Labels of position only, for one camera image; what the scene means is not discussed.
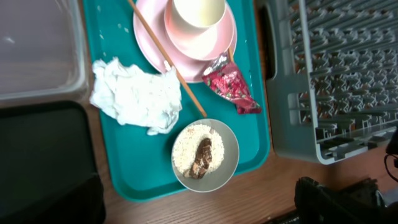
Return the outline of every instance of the crumpled white cloth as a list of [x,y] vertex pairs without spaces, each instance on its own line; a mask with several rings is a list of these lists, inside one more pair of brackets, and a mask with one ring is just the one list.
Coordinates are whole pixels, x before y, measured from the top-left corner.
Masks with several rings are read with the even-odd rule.
[[182,109],[180,82],[172,67],[165,74],[144,73],[137,65],[123,67],[118,58],[93,63],[90,103],[119,124],[149,127],[148,135],[167,134]]

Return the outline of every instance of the brown food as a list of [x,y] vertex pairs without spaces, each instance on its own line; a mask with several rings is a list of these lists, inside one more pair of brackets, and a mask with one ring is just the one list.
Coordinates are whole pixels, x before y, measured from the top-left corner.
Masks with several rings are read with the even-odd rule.
[[185,177],[192,177],[194,179],[201,179],[207,172],[211,162],[211,140],[205,138],[198,146],[195,161],[191,169],[184,173]]

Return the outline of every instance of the candy wrapper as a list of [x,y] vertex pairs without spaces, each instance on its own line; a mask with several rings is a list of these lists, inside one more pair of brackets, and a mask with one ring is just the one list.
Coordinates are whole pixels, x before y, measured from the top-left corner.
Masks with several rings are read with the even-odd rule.
[[202,79],[217,95],[236,104],[238,114],[261,113],[260,105],[251,97],[248,84],[228,53],[210,62]]

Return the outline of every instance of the clear plastic container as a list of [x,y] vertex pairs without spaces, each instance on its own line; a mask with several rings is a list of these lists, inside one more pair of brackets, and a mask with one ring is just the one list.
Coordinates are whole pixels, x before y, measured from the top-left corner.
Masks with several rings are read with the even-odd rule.
[[76,0],[0,1],[0,107],[79,101],[88,66]]

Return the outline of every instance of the teal tray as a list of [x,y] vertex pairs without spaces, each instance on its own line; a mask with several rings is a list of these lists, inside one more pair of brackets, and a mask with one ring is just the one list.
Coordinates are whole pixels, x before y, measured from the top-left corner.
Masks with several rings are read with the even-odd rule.
[[[127,0],[83,2],[92,61],[103,59],[108,62],[119,57],[125,66],[134,63],[145,72],[157,73],[139,50],[132,29],[133,12]],[[226,123],[234,131],[240,148],[235,172],[238,175],[257,169],[265,162],[270,142],[253,1],[228,0],[228,3],[238,27],[235,61],[251,87],[254,99],[264,110],[261,114],[238,115],[235,105],[215,95],[205,84],[191,84],[190,88],[209,118]],[[147,136],[147,128],[121,126],[101,113],[111,178],[114,188],[124,198],[145,202],[185,190],[173,174],[171,150],[179,132],[202,117],[183,89],[182,107],[172,132],[157,136]]]

